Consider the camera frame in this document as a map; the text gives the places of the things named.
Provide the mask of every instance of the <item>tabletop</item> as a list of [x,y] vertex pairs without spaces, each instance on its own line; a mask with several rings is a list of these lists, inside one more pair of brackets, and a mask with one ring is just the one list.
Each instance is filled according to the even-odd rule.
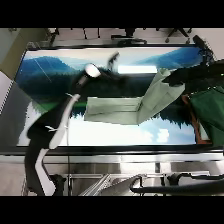
[[122,86],[107,80],[91,83],[73,107],[69,131],[60,147],[51,153],[187,153],[211,149],[209,145],[196,144],[190,116],[181,97],[140,125],[88,122],[83,116],[87,97],[143,96],[156,74],[155,69],[198,65],[202,60],[198,51],[193,44],[26,51],[0,116],[0,153],[24,154],[29,144],[26,132],[31,124],[59,102],[86,64],[106,67],[115,52],[119,52],[115,69],[131,78]]

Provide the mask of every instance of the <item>white cap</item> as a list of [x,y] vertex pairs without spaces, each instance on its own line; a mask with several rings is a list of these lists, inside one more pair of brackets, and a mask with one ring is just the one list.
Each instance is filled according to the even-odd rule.
[[96,78],[101,74],[98,68],[93,64],[86,65],[85,70],[86,70],[86,73],[93,78]]

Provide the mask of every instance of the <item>floor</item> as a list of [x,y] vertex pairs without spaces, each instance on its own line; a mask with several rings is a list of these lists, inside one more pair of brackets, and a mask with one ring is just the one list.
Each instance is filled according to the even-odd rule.
[[[161,28],[156,31],[153,28],[137,29],[134,36],[161,38],[166,37],[168,29]],[[55,41],[83,39],[83,30],[74,28],[59,28],[60,35],[56,36]],[[114,28],[101,28],[100,36],[110,38],[111,34],[125,34],[124,30]],[[198,34],[209,42],[217,59],[224,58],[224,29],[194,28],[190,34],[193,37]],[[97,38],[97,29],[86,28],[88,39]],[[176,37],[180,37],[183,43],[186,39],[178,32]],[[66,173],[67,165],[47,165],[49,173]],[[187,172],[187,171],[209,171],[212,175],[219,175],[224,172],[224,161],[218,162],[186,162],[186,163],[161,163],[158,167],[155,163],[125,163],[125,164],[74,164],[72,173],[154,173],[154,172]],[[23,164],[0,164],[0,195],[21,195],[22,184],[25,177]],[[84,187],[83,182],[77,182],[77,192]]]

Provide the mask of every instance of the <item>light green towel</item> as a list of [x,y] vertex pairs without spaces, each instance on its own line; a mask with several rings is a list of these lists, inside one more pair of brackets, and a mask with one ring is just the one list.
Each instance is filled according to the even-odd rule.
[[185,89],[184,84],[170,87],[169,84],[162,83],[168,75],[170,75],[168,70],[161,69],[143,97],[88,97],[84,120],[128,125],[148,120],[176,100]]

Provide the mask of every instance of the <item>table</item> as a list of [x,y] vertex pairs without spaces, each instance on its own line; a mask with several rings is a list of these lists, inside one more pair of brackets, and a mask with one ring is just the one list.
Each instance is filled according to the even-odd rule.
[[[118,51],[120,57],[115,68],[124,65],[153,65],[172,70],[199,64],[201,57],[198,50],[193,44],[148,44],[137,47],[89,45],[83,48],[53,46],[29,49],[24,53],[0,116],[0,154],[25,155],[29,144],[26,131],[41,114],[57,104],[68,90],[71,80],[85,64],[106,66],[111,54]],[[180,98],[139,126],[83,121],[88,96],[142,96],[155,74],[141,73],[139,70],[131,75],[133,78],[122,88],[104,80],[89,85],[73,108],[69,134],[64,136],[57,149],[49,151],[46,160],[54,162],[57,157],[57,161],[65,163],[68,155],[75,156],[74,162],[222,159],[222,147],[195,143],[194,130]]]

